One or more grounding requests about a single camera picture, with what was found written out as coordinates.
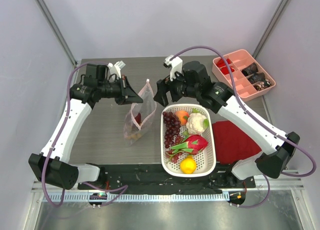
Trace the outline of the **yellow-brown longan bunch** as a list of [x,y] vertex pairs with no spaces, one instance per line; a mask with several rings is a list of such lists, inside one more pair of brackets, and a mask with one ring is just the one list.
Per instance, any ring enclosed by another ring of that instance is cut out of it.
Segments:
[[127,140],[137,141],[142,137],[142,134],[140,132],[127,132],[124,136]]

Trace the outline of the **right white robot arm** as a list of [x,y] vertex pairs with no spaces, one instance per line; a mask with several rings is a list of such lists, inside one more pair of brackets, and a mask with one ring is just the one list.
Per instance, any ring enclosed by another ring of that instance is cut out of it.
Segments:
[[167,93],[171,94],[174,102],[181,97],[195,98],[201,106],[232,122],[262,150],[233,165],[225,178],[229,186],[238,187],[246,178],[254,175],[264,174],[270,178],[280,176],[295,153],[299,135],[274,127],[245,106],[228,85],[212,82],[205,65],[200,62],[183,64],[166,60],[164,66],[170,69],[170,75],[157,81],[156,102],[167,106]]

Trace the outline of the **orange peach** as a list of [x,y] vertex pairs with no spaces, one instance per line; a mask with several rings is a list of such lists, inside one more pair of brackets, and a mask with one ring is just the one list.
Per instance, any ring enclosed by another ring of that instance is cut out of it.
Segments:
[[178,118],[182,126],[186,125],[188,118],[190,116],[187,111],[179,110],[179,111],[176,111],[174,114]]

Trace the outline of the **dark red apple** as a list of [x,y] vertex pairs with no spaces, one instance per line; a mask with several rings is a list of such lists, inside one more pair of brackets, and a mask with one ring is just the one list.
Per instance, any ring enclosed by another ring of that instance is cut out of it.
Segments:
[[138,125],[141,124],[141,122],[142,122],[142,116],[141,116],[140,113],[138,113],[137,116],[136,116],[134,119],[135,119],[135,121],[137,122]]

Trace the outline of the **pink dragon fruit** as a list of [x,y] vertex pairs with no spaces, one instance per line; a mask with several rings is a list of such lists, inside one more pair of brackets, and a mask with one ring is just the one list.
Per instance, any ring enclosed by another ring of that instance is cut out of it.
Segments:
[[171,150],[182,150],[187,154],[196,155],[204,150],[208,145],[205,138],[200,135],[190,135],[181,141],[181,143],[172,146]]

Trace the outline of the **clear pink-dotted zip bag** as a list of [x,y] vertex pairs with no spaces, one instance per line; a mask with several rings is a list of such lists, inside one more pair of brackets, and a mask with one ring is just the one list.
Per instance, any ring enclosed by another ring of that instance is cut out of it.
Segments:
[[150,130],[155,118],[157,103],[154,100],[154,92],[149,79],[146,79],[138,95],[143,102],[132,103],[124,120],[123,136],[126,145],[132,145],[141,139]]

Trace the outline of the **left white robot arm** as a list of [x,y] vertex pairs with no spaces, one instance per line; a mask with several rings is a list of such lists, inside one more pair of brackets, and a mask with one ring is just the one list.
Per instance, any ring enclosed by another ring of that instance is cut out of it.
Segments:
[[85,74],[73,85],[68,84],[66,106],[48,143],[39,154],[31,154],[28,163],[42,185],[53,185],[65,190],[77,183],[89,182],[95,189],[106,185],[102,169],[92,163],[71,165],[71,151],[78,133],[102,98],[113,98],[118,105],[142,103],[142,98],[121,74],[123,61],[115,64],[86,63]]

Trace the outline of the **white cauliflower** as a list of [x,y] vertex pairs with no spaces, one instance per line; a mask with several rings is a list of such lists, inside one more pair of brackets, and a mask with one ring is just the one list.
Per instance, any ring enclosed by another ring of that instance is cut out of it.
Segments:
[[201,135],[209,127],[209,120],[199,110],[193,109],[185,126],[189,135]]

